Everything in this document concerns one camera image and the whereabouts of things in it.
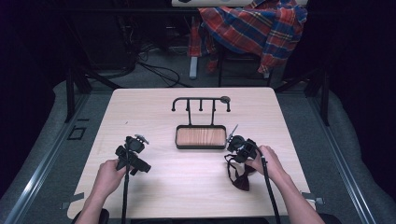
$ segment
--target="table surface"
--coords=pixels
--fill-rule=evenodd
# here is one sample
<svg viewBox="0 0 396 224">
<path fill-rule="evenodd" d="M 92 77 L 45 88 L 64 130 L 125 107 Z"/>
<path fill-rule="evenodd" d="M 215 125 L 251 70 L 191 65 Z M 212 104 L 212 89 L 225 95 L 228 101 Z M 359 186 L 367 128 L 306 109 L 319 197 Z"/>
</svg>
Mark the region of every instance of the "table surface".
<svg viewBox="0 0 396 224">
<path fill-rule="evenodd" d="M 190 0 L 183 3 L 178 0 L 172 0 L 173 7 L 244 7 L 250 4 L 252 0 Z M 308 0 L 296 0 L 300 6 L 305 6 Z"/>
<path fill-rule="evenodd" d="M 126 136 L 142 134 L 149 145 L 139 158 L 151 165 L 148 173 L 131 176 L 128 188 L 127 217 L 265 217 L 274 211 L 265 180 L 259 173 L 249 177 L 250 191 L 234 187 L 227 175 L 226 149 L 177 149 L 177 125 L 189 124 L 186 101 L 177 97 L 231 98 L 216 102 L 215 125 L 224 125 L 227 136 L 236 124 L 234 135 L 254 140 L 258 146 L 271 146 L 297 188 L 310 192 L 290 138 L 274 91 L 270 88 L 191 88 L 120 89 L 113 92 L 91 153 L 82 172 L 76 194 L 85 198 L 71 203 L 67 215 L 73 218 L 89 196 L 100 163 L 116 159 L 116 148 Z M 191 101 L 191 123 L 211 122 L 212 102 Z M 280 215 L 287 210 L 271 182 Z M 121 217 L 123 180 L 106 200 L 110 217 Z"/>
</svg>

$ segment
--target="plaid blanket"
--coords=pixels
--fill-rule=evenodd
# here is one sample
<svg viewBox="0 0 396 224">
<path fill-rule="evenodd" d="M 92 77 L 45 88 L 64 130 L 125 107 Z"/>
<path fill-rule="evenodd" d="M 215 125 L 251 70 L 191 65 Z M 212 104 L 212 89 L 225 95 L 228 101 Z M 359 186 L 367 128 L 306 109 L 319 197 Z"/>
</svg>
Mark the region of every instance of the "plaid blanket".
<svg viewBox="0 0 396 224">
<path fill-rule="evenodd" d="M 188 55 L 210 54 L 208 72 L 218 62 L 214 39 L 236 53 L 260 56 L 260 73 L 284 64 L 301 39 L 307 16 L 295 0 L 253 0 L 243 8 L 204 7 L 199 11 L 202 20 L 192 22 Z"/>
</svg>

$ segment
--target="human hand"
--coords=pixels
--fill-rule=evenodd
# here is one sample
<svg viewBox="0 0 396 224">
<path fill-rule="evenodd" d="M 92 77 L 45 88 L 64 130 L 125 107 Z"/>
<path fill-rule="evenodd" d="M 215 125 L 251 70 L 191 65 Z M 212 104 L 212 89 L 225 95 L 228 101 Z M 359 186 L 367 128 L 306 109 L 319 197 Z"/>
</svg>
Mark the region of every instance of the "human hand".
<svg viewBox="0 0 396 224">
<path fill-rule="evenodd" d="M 96 175 L 91 195 L 106 199 L 119 186 L 126 173 L 126 167 L 116 169 L 119 160 L 109 160 L 102 163 Z"/>
<path fill-rule="evenodd" d="M 260 146 L 260 151 L 267 161 L 267 170 L 270 179 L 276 182 L 277 179 L 287 174 L 273 149 L 268 146 Z M 256 157 L 256 159 L 247 160 L 245 163 L 256 169 L 258 172 L 260 172 L 260 174 L 264 174 L 262 169 L 262 158 L 259 155 Z"/>
</svg>

